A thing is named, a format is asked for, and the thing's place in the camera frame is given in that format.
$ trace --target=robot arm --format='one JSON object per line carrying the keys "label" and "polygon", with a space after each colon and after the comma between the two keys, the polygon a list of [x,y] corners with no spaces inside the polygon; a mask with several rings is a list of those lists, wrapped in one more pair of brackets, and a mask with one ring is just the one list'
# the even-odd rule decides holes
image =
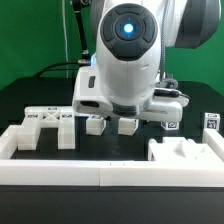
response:
{"label": "robot arm", "polygon": [[220,14],[219,0],[93,0],[96,63],[78,73],[74,110],[180,121],[187,99],[154,96],[163,47],[199,47]]}

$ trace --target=white platform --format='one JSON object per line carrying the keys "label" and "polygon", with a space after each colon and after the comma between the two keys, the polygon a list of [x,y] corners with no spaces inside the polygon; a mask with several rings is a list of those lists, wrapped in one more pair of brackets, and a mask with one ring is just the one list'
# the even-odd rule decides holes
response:
{"label": "white platform", "polygon": [[[28,108],[26,113],[33,110],[42,109]],[[203,144],[211,148],[214,160],[118,162],[11,160],[19,128],[10,126],[0,137],[0,185],[224,187],[224,139],[215,130],[203,134]],[[169,141],[174,139],[161,144],[173,144]]]}

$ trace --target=black tabletop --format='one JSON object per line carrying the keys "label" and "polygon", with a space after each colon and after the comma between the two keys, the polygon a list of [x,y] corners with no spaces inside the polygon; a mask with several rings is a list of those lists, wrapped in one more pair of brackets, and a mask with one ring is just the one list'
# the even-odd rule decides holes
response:
{"label": "black tabletop", "polygon": [[[149,138],[160,141],[162,136],[184,136],[200,142],[205,112],[221,115],[220,133],[223,135],[224,97],[203,83],[179,84],[179,89],[190,95],[192,101],[184,108],[178,131],[165,131],[158,122],[140,122],[133,137],[119,137],[117,121],[112,119],[107,122],[102,136],[89,138],[85,135],[85,118],[81,118],[77,121],[79,148],[76,152],[37,152],[31,158],[145,160],[145,144]],[[72,79],[16,80],[0,91],[1,133],[10,124],[22,123],[27,106],[71,106],[73,88]],[[21,158],[29,159],[30,155],[14,155],[14,159]],[[221,224],[224,220],[224,189],[1,185],[0,208],[1,223]]]}

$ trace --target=green backdrop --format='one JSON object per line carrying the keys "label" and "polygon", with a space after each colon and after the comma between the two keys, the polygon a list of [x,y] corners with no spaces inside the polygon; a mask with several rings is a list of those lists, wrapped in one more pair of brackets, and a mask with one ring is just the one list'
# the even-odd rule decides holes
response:
{"label": "green backdrop", "polygon": [[[89,27],[89,8],[82,14],[89,50],[94,52]],[[61,0],[0,1],[0,89],[20,77],[32,76],[41,68],[65,61]],[[81,49],[74,12],[66,0],[69,58],[80,58]],[[195,50],[167,50],[166,71],[177,80],[209,84],[224,95],[224,19],[218,32]],[[51,74],[56,77],[65,73]]]}

